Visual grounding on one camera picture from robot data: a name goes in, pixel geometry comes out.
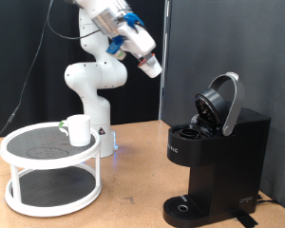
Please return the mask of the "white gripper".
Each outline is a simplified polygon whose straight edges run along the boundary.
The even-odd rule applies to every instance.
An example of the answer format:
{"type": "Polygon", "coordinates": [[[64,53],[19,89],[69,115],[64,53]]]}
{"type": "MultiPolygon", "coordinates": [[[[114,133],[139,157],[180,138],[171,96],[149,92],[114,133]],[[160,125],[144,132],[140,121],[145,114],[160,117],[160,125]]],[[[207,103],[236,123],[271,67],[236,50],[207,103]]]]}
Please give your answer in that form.
{"type": "Polygon", "coordinates": [[[122,23],[118,32],[123,38],[123,43],[118,50],[120,60],[123,60],[126,53],[129,52],[139,61],[139,67],[146,61],[149,65],[156,63],[155,54],[152,53],[156,43],[143,27],[135,25],[132,28],[127,23],[122,23]]]}

